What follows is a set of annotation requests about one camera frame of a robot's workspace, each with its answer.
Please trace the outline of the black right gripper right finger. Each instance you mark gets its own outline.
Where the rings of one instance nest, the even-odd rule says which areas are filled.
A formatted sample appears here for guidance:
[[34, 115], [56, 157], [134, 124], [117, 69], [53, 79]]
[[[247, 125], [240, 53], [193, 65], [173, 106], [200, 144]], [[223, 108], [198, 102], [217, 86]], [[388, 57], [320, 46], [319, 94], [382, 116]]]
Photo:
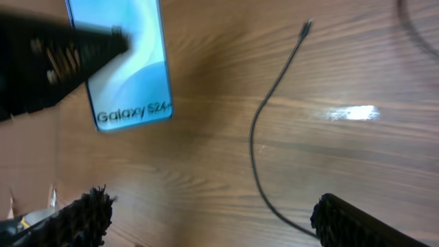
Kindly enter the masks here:
[[311, 226], [324, 247], [428, 247], [332, 193], [315, 205]]

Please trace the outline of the blue Samsung Galaxy smartphone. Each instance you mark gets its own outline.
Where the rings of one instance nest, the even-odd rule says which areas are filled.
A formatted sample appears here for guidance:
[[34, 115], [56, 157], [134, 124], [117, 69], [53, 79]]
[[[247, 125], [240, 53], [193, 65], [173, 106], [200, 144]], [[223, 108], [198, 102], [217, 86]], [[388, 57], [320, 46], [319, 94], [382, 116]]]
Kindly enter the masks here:
[[159, 0], [68, 0], [71, 24], [118, 27], [129, 49], [86, 83], [97, 131], [171, 119], [174, 113]]

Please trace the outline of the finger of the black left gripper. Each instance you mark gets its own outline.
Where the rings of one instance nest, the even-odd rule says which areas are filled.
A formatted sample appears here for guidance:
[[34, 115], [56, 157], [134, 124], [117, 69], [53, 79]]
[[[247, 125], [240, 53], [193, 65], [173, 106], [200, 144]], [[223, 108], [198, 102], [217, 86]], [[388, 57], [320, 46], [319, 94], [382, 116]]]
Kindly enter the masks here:
[[119, 30], [1, 14], [1, 120], [55, 106], [128, 49]]

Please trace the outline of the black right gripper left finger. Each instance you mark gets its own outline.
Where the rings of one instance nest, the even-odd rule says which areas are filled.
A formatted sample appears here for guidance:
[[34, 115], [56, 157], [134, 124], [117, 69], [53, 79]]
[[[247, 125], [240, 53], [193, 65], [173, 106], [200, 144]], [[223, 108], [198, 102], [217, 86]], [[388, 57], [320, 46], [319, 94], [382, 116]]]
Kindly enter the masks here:
[[93, 187], [70, 205], [30, 227], [12, 233], [6, 228], [11, 220], [1, 222], [1, 245], [6, 247], [99, 247], [112, 224], [115, 201], [105, 187]]

